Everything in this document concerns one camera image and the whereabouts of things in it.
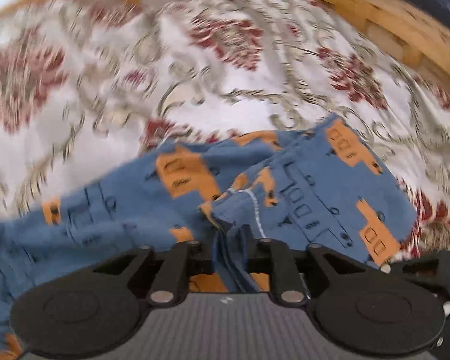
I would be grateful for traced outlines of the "blue pants with orange print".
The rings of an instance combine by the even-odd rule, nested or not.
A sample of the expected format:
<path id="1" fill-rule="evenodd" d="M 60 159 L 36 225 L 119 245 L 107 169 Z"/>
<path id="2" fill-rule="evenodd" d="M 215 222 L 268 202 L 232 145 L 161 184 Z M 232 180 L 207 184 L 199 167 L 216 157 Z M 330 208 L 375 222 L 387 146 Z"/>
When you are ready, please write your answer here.
<path id="1" fill-rule="evenodd" d="M 9 324 L 16 298 L 121 252 L 203 242 L 226 287 L 250 290 L 245 248 L 253 240 L 291 250 L 316 243 L 379 265 L 396 254 L 416 217 L 393 174 L 336 115 L 308 131 L 169 141 L 0 222 L 0 359 L 20 352 Z"/>

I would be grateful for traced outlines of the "white floral bed sheet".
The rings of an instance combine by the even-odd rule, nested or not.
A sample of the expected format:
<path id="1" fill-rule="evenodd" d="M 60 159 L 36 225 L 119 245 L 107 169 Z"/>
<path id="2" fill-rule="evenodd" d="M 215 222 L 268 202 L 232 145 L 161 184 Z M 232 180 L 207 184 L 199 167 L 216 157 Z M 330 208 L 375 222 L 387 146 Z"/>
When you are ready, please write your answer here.
<path id="1" fill-rule="evenodd" d="M 335 112 L 450 249 L 450 85 L 324 0 L 45 0 L 0 16 L 0 218 L 151 150 L 304 129 Z"/>

